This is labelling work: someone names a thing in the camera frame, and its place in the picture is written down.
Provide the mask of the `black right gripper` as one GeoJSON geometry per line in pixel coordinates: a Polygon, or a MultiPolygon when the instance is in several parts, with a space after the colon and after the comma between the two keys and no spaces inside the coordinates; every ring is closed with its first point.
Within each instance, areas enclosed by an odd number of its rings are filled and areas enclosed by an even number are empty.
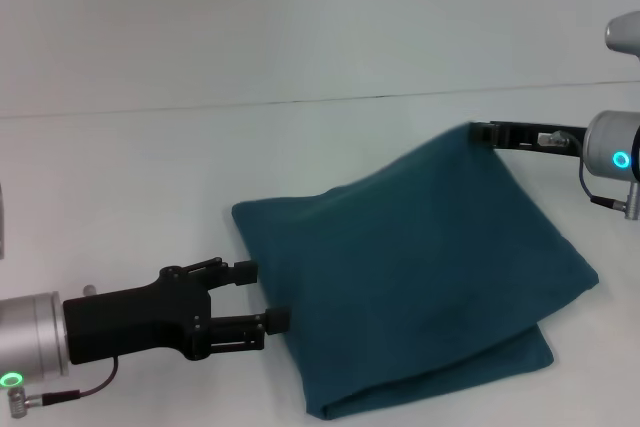
{"type": "Polygon", "coordinates": [[[470,136],[485,148],[522,150],[579,157],[585,127],[520,122],[472,122],[470,136]]]}

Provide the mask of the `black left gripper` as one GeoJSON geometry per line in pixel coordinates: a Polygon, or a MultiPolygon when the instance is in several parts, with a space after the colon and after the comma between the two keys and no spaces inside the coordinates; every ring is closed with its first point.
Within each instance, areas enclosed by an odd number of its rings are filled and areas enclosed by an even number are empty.
{"type": "Polygon", "coordinates": [[[289,331],[291,310],[211,318],[208,290],[258,281],[254,261],[230,266],[220,257],[182,269],[163,268],[157,280],[117,292],[63,302],[69,360],[74,365],[154,348],[190,361],[218,353],[264,349],[265,337],[289,331]]]}

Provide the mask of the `teal blue shirt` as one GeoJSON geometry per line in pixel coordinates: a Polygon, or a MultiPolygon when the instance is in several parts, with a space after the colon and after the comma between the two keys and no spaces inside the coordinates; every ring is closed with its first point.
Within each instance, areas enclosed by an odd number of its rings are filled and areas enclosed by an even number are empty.
{"type": "Polygon", "coordinates": [[[333,420],[548,367],[596,271],[460,125],[359,181],[231,211],[306,410],[333,420]]]}

